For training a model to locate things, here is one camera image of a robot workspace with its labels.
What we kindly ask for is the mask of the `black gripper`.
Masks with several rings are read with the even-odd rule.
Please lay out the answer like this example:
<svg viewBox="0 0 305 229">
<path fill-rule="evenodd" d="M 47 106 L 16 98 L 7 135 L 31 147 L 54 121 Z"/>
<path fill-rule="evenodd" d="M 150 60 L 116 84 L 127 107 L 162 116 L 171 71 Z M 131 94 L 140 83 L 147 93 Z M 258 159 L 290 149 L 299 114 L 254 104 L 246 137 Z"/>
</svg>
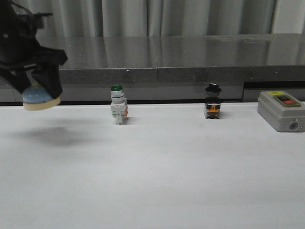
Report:
<svg viewBox="0 0 305 229">
<path fill-rule="evenodd" d="M 11 72 L 27 65 L 36 66 L 33 79 L 55 99 L 60 97 L 62 87 L 59 65 L 68 57 L 64 50 L 41 46 L 36 39 L 37 19 L 48 13 L 33 14 L 29 9 L 12 0 L 0 2 L 0 76 L 20 94 L 31 86 L 25 71 Z"/>
</svg>

